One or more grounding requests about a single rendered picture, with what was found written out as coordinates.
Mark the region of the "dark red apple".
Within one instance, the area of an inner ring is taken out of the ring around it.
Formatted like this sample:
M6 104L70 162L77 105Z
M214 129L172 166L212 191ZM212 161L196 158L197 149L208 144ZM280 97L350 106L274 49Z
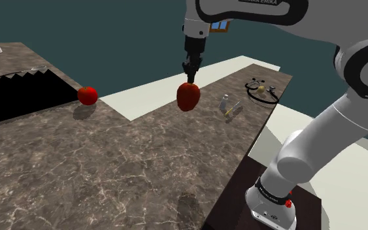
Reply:
M200 89L193 83L181 84L176 92L176 101L181 111L187 112L195 108L200 98Z

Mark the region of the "wooden framed window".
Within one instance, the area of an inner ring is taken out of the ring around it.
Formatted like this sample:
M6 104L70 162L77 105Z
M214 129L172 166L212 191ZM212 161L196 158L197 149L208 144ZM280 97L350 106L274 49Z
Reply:
M227 33L229 29L230 21L224 20L220 22L214 22L210 24L210 33Z

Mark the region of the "bright red apple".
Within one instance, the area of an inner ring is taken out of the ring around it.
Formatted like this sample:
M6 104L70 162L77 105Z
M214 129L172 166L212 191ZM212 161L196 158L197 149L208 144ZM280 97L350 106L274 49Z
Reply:
M90 86L80 88L77 92L77 97L83 105L93 105L98 100L97 91Z

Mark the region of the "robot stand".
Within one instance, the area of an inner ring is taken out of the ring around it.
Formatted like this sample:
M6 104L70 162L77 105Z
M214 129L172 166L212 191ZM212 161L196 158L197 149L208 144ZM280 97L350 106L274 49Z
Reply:
M273 230L252 217L245 191L263 173L265 166L244 156L200 230ZM292 190L296 207L296 230L322 230L321 199L296 186Z

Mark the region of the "black kitchen sink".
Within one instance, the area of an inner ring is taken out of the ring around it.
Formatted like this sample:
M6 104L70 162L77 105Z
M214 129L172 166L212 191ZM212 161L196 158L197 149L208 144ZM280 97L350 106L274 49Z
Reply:
M0 122L76 101L77 90L51 70L0 78Z

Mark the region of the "yellow handled kitchen tool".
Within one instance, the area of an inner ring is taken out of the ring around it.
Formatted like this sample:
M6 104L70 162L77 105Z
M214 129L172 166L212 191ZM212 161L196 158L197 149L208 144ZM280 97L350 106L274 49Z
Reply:
M241 101L237 102L232 108L230 108L225 114L224 116L227 116L230 112L232 112L233 110L235 110L239 104L241 103Z

